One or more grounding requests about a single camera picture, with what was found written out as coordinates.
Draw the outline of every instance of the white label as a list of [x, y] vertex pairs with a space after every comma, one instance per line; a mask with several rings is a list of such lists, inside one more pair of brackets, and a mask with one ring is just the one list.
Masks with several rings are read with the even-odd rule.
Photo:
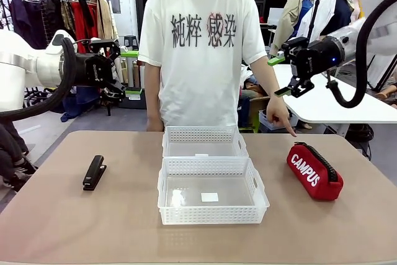
[[202, 202], [218, 202], [218, 193], [217, 192], [202, 192], [201, 193], [201, 201]]
[[140, 94], [129, 94], [128, 99], [130, 101], [140, 101], [141, 100], [141, 95]]

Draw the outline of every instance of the red garment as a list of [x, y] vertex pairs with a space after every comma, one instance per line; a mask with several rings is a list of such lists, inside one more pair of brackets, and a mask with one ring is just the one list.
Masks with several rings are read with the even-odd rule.
[[[71, 7], [74, 14], [74, 26], [76, 28], [77, 40], [98, 37], [97, 6], [95, 4], [88, 4], [89, 13], [91, 14], [94, 26], [91, 26], [90, 22], [84, 17], [80, 3], [72, 2]], [[78, 43], [78, 52], [87, 53], [82, 43]]]

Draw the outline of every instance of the black stapler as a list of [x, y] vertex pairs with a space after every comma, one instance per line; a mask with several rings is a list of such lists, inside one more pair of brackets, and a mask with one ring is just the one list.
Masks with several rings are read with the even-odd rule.
[[95, 155], [83, 180], [83, 189], [85, 191], [93, 191], [96, 188], [106, 170], [106, 165], [102, 164], [103, 162], [104, 157], [102, 155]]

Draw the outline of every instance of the white t-shirt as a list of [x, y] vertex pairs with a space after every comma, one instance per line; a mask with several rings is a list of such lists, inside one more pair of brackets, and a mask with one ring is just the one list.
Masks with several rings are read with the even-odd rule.
[[255, 0], [148, 0], [139, 60], [161, 67], [165, 126], [237, 124], [241, 60], [266, 56]]

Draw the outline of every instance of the black pants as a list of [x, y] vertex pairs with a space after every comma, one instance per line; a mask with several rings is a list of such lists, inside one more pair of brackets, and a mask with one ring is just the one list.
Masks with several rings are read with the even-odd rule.
[[12, 122], [0, 124], [0, 176], [13, 177], [14, 163], [22, 159], [22, 152], [27, 151], [24, 139], [18, 135]]

